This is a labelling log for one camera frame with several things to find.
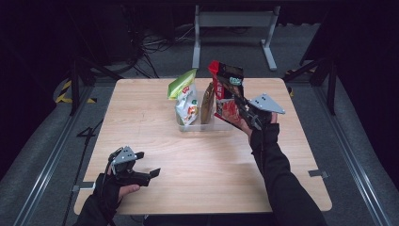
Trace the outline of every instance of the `human hand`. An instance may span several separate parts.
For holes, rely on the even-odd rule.
[[[108,175],[111,175],[112,170],[111,168],[108,169]],[[128,195],[130,193],[136,192],[140,189],[139,185],[129,185],[129,186],[121,186],[120,187],[120,194],[118,196],[118,202],[120,202],[123,196]]]
[[[270,123],[277,123],[277,113],[276,112],[272,112],[272,118],[270,120]],[[244,131],[244,133],[247,134],[248,142],[250,142],[250,136],[252,135],[252,129],[249,128],[249,126],[247,125],[247,122],[243,119],[240,120],[240,128],[242,131]]]

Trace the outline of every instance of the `clear plastic bin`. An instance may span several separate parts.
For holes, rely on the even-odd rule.
[[[214,107],[211,114],[211,119],[208,124],[201,124],[200,123],[200,107],[202,105],[202,98],[203,98],[204,91],[197,90],[197,99],[198,99],[198,109],[199,114],[197,118],[189,125],[184,125],[181,121],[179,115],[176,113],[176,122],[179,126],[179,130],[181,132],[205,132],[205,131],[230,131],[232,130],[233,126],[218,117],[215,117],[215,102]]]

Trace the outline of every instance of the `gray floor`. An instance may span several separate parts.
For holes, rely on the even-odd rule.
[[[213,59],[230,65],[243,67],[246,77],[283,77],[290,69],[299,67],[302,58],[318,25],[279,26],[276,28],[271,48],[278,70],[270,72],[260,47],[260,36],[265,32],[250,28],[244,34],[235,34],[226,30],[209,30],[203,32],[200,69],[197,77],[210,77],[207,65]],[[165,52],[150,54],[153,66],[160,77],[176,77],[191,69],[193,41],[173,45]],[[139,65],[151,73],[142,61]],[[110,69],[123,67],[116,64]],[[131,70],[123,73],[126,78],[145,78]],[[324,213],[331,226],[342,225],[376,225],[370,206],[359,191],[359,184],[353,177],[353,171],[348,167],[343,157],[343,146],[331,125],[331,116],[326,113],[325,102],[320,101],[320,91],[326,93],[326,85],[313,88],[307,82],[308,76],[301,76],[287,84],[294,88],[293,102],[300,118],[307,139],[311,145],[319,169],[325,170],[329,177],[325,179],[328,194],[332,200],[332,209]],[[65,146],[61,150],[55,170],[50,173],[48,184],[43,193],[37,198],[38,202],[32,207],[26,217],[26,225],[62,225],[67,212],[70,189],[76,173],[79,173],[78,183],[82,181],[95,144],[94,137],[88,144],[83,165],[78,172],[82,152],[85,149],[85,139],[76,137],[77,134],[95,127],[104,117],[115,82],[111,79],[98,79],[90,97],[97,98],[96,104],[83,105],[81,113],[71,128]],[[391,222],[399,225],[399,193],[392,184],[389,176],[379,164],[359,121],[356,111],[348,99],[345,90],[338,81],[336,93],[337,116],[335,120],[342,127],[350,148],[357,158],[365,174],[375,190],[382,210]],[[65,124],[71,120],[70,104],[57,104],[56,109],[37,129],[36,133],[25,144],[18,158],[15,160],[8,174],[0,184],[0,225],[12,225],[16,222],[25,201],[28,199],[35,182],[40,178],[40,172],[57,145],[59,136]],[[72,225],[77,215],[73,212],[76,195],[72,197],[71,209],[67,217],[67,225]],[[117,216],[117,225],[140,225],[130,216]]]

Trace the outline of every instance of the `green snack bag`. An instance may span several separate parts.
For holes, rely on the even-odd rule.
[[[169,100],[177,100],[176,113],[179,115],[182,124],[188,125],[198,115],[197,90],[194,84],[197,69],[193,69],[171,82],[168,86]]]

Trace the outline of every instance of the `chip bag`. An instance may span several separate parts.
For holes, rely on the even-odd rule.
[[[176,114],[183,125],[189,125],[198,116],[197,90],[194,83],[197,70],[193,69],[181,76],[168,86],[169,100],[176,100]]]
[[[215,87],[216,113],[221,120],[240,125],[241,116],[234,97],[244,98],[244,70],[212,61],[208,66]]]

